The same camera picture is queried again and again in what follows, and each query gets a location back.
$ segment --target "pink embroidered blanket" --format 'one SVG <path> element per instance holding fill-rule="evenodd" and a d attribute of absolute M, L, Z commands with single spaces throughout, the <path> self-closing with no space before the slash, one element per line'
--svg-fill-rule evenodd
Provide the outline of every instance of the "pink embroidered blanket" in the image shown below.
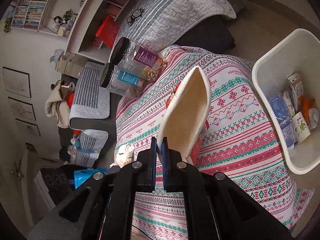
<path fill-rule="evenodd" d="M 133 143 L 138 152 L 150 147 L 175 84 L 195 65 L 211 80 L 209 129 L 196 167 L 207 174 L 225 173 L 285 226 L 291 228 L 308 205 L 314 190 L 297 188 L 281 155 L 272 121 L 251 82 L 252 63 L 212 54 L 200 48 L 170 46 L 161 54 L 169 62 L 156 83 L 138 100 L 122 98 L 117 111 L 117 146 Z M 156 190 L 137 193 L 133 225 L 152 239 L 188 239 L 182 193 L 166 193 L 157 161 Z M 134 234 L 146 237 L 132 227 Z"/>

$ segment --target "blue label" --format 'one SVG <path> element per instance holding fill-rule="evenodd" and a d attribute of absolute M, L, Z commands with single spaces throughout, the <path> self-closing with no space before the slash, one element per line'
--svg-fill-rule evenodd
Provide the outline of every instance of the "blue label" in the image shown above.
<path fill-rule="evenodd" d="M 130 73 L 120 71 L 118 75 L 118 80 L 121 80 L 123 82 L 129 83 L 134 86 L 141 86 L 142 83 L 140 81 L 140 77 L 137 77 L 135 75 L 132 75 Z"/>

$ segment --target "framed picture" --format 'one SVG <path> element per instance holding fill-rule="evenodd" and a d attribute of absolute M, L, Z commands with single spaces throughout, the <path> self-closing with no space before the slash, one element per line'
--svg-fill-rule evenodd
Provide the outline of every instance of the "framed picture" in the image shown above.
<path fill-rule="evenodd" d="M 11 68 L 2 68 L 5 90 L 31 98 L 30 76 L 28 73 L 14 70 Z"/>
<path fill-rule="evenodd" d="M 13 114 L 27 119 L 36 120 L 32 104 L 22 102 L 11 97 L 8 97 L 8 100 Z"/>
<path fill-rule="evenodd" d="M 25 122 L 20 119 L 16 119 L 16 124 L 22 133 L 40 136 L 40 131 L 39 131 L 39 128 L 36 124 L 30 123 L 30 122 Z"/>

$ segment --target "wall shelf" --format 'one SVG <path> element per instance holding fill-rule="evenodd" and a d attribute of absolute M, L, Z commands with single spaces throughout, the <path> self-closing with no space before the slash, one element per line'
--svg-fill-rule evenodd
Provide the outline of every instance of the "wall shelf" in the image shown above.
<path fill-rule="evenodd" d="M 124 6 L 120 6 L 110 0 L 85 0 L 73 24 L 65 51 L 71 51 L 95 61 L 107 63 L 111 49 L 103 43 L 100 46 L 93 45 L 97 30 L 108 16 L 105 9 L 108 4 L 113 4 L 121 9 L 115 18 L 117 24 L 120 25 L 137 1 L 127 0 Z"/>
<path fill-rule="evenodd" d="M 39 31 L 49 2 L 50 0 L 18 0 L 11 27 Z"/>

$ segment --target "orange object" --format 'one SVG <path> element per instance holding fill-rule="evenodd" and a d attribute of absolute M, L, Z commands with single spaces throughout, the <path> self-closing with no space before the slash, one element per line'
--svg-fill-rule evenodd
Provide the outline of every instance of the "orange object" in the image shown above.
<path fill-rule="evenodd" d="M 112 49 L 113 43 L 119 31 L 119 26 L 115 23 L 111 15 L 108 15 L 101 24 L 96 36 L 101 38 L 103 42 Z"/>
<path fill-rule="evenodd" d="M 314 105 L 315 101 L 316 100 L 314 98 L 308 101 L 305 96 L 301 96 L 301 98 L 299 99 L 300 111 L 302 112 L 303 118 L 304 120 L 306 120 L 307 125 L 310 124 L 309 108 Z"/>
<path fill-rule="evenodd" d="M 75 93 L 74 93 L 74 92 L 72 92 L 72 93 L 68 96 L 68 98 L 67 98 L 67 104 L 68 104 L 69 107 L 72 106 L 72 102 L 73 102 L 73 98 L 74 98 L 74 97 L 75 97 Z"/>
<path fill-rule="evenodd" d="M 73 137 L 77 137 L 80 133 L 80 130 L 73 130 Z"/>

